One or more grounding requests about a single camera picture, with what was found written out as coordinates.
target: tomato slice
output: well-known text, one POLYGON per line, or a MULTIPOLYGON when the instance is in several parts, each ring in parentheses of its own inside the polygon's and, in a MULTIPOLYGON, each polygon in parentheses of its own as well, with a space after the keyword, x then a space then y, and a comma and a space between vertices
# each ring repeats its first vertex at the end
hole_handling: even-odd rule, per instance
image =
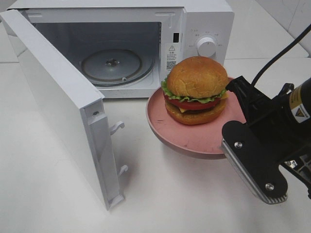
POLYGON ((163 93, 163 95, 164 95, 164 99, 167 100, 168 102, 170 102, 171 104, 173 104, 177 107, 183 108, 183 109, 187 109, 187 110, 202 110, 202 109, 211 108, 211 107, 214 107, 220 101, 220 98, 215 98, 214 101, 211 101, 208 103, 200 103, 198 101, 179 102, 179 100, 170 100, 169 97, 167 95, 165 95, 164 93, 163 93))

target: screw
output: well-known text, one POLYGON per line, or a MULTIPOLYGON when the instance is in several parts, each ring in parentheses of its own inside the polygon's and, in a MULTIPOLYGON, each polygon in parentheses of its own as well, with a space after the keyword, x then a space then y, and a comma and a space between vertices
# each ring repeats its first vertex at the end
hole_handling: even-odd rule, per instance
POLYGON ((98 111, 94 112, 94 113, 93 113, 93 117, 98 116, 98 114, 99 114, 99 112, 98 112, 98 111))
POLYGON ((241 149, 242 146, 243 146, 243 143, 242 143, 242 142, 235 142, 235 143, 234 143, 234 147, 235 147, 236 149, 241 149))
POLYGON ((285 164, 289 166, 290 168, 295 168, 298 165, 295 160, 286 161, 285 164))
POLYGON ((268 191, 273 191, 274 190, 274 185, 273 184, 271 184, 271 183, 266 183, 266 189, 268 190, 268 191))

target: top bun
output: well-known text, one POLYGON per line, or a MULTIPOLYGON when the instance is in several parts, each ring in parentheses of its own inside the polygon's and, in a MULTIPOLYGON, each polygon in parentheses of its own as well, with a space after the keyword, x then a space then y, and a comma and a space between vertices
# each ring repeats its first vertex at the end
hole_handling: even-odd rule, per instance
POLYGON ((229 83, 225 68, 202 56, 189 57, 173 67, 167 88, 176 96, 201 99, 218 95, 229 83))

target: yellow warning sticker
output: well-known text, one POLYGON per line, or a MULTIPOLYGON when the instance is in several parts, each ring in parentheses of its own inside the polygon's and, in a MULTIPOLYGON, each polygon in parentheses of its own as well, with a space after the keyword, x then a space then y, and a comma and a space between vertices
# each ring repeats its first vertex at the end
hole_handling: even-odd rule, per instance
POLYGON ((302 123, 310 118, 310 114, 301 100, 301 85, 291 92, 289 102, 292 114, 298 123, 302 123))
POLYGON ((290 98, 290 108, 294 109, 302 103, 301 101, 301 85, 291 92, 290 98))
POLYGON ((303 104, 292 109, 292 114, 298 123, 302 123, 310 118, 310 114, 306 111, 303 104))

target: lettuce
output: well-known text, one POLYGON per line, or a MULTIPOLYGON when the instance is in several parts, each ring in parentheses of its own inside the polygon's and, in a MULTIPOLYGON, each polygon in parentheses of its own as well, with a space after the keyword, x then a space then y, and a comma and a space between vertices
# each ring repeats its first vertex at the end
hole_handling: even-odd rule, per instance
POLYGON ((212 102, 215 100, 215 98, 220 98, 225 92, 226 89, 222 90, 218 95, 212 96, 212 97, 207 97, 207 98, 202 98, 202 99, 193 99, 188 96, 176 96, 174 95, 166 86, 166 79, 161 82, 161 87, 162 90, 164 91, 164 94, 169 97, 170 100, 179 100, 179 102, 187 101, 187 102, 194 102, 198 101, 200 103, 208 103, 212 102))

